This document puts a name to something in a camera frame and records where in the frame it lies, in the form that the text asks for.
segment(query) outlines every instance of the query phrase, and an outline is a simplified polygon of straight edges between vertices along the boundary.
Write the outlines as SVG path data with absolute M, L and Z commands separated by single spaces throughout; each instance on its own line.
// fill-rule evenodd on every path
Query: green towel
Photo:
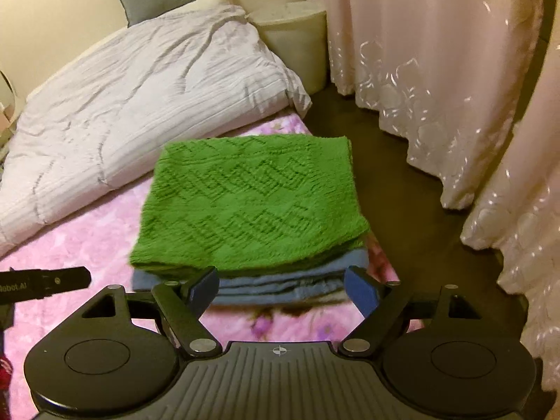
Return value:
M 359 246 L 350 142 L 300 134 L 167 144 L 130 261 L 164 277 L 310 268 Z

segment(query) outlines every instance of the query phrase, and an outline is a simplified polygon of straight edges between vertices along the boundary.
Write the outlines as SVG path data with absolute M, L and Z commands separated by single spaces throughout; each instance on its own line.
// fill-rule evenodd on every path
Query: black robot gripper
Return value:
M 416 294 L 356 267 L 344 284 L 365 319 L 337 349 L 225 350 L 199 322 L 218 291 L 214 268 L 151 293 L 107 286 L 27 355 L 37 420 L 522 419 L 533 359 L 457 286 Z M 160 333 L 132 318 L 155 320 Z M 426 326 L 408 333 L 415 318 Z

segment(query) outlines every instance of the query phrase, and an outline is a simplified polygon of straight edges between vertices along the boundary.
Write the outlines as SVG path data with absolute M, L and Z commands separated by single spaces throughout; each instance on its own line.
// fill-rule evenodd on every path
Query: brown floor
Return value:
M 456 284 L 483 315 L 520 336 L 524 302 L 496 284 L 502 267 L 493 251 L 474 251 L 461 243 L 468 211 L 441 207 L 441 182 L 406 163 L 408 142 L 382 132 L 376 112 L 358 108 L 353 97 L 340 96 L 334 85 L 312 99 L 305 124 L 314 135 L 346 136 L 352 142 L 362 212 L 400 279 L 424 292 Z M 526 418 L 543 419 L 554 399 L 537 386 Z

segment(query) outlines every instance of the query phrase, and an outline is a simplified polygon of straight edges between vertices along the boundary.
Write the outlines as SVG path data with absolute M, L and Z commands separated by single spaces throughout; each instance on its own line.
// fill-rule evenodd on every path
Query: red fabric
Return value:
M 8 389 L 12 380 L 13 366 L 5 357 L 0 357 L 0 420 L 10 420 Z

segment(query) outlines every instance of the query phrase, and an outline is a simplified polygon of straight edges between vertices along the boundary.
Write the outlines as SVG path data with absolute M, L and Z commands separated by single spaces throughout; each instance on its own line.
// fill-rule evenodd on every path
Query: white blanket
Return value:
M 153 169 L 172 140 L 311 104 L 239 6 L 135 25 L 29 98 L 0 188 L 0 255 Z

